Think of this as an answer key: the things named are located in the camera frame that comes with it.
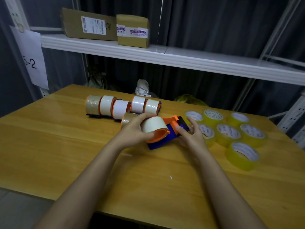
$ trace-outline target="white shelf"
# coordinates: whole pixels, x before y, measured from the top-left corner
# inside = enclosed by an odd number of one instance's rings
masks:
[[[156,45],[147,49],[120,46],[114,41],[68,38],[63,34],[42,35],[41,45],[56,50],[305,85],[305,73],[300,70],[246,57]]]

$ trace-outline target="yellow bag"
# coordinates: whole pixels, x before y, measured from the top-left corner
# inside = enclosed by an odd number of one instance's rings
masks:
[[[202,100],[196,99],[194,96],[189,95],[189,94],[183,94],[182,96],[178,96],[176,99],[174,99],[174,101],[181,102],[181,103],[187,103],[187,104],[208,106]]]

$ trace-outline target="cardboard box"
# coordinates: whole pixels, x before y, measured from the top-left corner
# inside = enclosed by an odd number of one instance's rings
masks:
[[[61,20],[70,38],[117,41],[115,17],[62,8]]]
[[[147,48],[149,21],[147,18],[118,14],[116,16],[117,42],[119,45]]]

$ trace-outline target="forearm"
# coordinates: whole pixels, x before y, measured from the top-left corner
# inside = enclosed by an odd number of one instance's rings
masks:
[[[114,142],[105,145],[35,228],[86,228],[119,153]]]
[[[209,151],[201,153],[200,169],[222,228],[267,228]]]

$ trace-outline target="packing tape roll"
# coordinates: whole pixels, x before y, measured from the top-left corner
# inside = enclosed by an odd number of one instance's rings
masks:
[[[144,112],[150,112],[154,114],[158,114],[161,108],[161,102],[157,100],[148,99],[146,101]]]
[[[203,116],[200,113],[196,112],[196,111],[187,111],[185,113],[185,116],[182,117],[184,119],[184,121],[188,124],[190,122],[189,122],[189,120],[186,117],[192,118],[198,124],[202,123],[202,120],[203,120]]]
[[[111,112],[115,101],[115,96],[103,96],[99,104],[99,113],[104,116],[112,116]]]
[[[227,123],[234,127],[238,127],[241,124],[245,124],[249,122],[249,118],[246,117],[244,114],[238,112],[232,112],[229,117],[227,118]]]
[[[136,113],[125,112],[121,121],[121,129],[124,128],[131,121],[131,119],[135,118],[136,116]]]
[[[223,120],[222,114],[218,111],[207,109],[203,112],[203,123],[209,126],[214,126],[219,124]]]
[[[155,132],[155,137],[147,140],[147,143],[154,143],[165,138],[170,131],[168,130],[164,120],[161,117],[154,116],[141,124],[142,132]]]
[[[100,115],[99,114],[100,101],[101,101],[101,96],[88,96],[85,103],[86,113],[90,115]]]
[[[126,100],[116,100],[112,108],[112,117],[121,120],[125,112],[130,111],[131,103]]]
[[[242,140],[254,148],[259,148],[267,142],[267,135],[252,125],[241,125]]]
[[[134,96],[132,99],[132,106],[130,107],[130,111],[133,113],[143,113],[144,106],[147,99],[145,97]]]
[[[231,143],[239,141],[241,134],[233,126],[221,124],[216,126],[215,137],[218,144],[228,147]]]
[[[215,132],[214,130],[204,124],[198,124],[199,128],[203,134],[204,141],[208,147],[211,147],[215,142]]]
[[[260,158],[260,155],[254,148],[241,142],[232,143],[227,148],[225,156],[232,165],[246,171],[254,169]]]

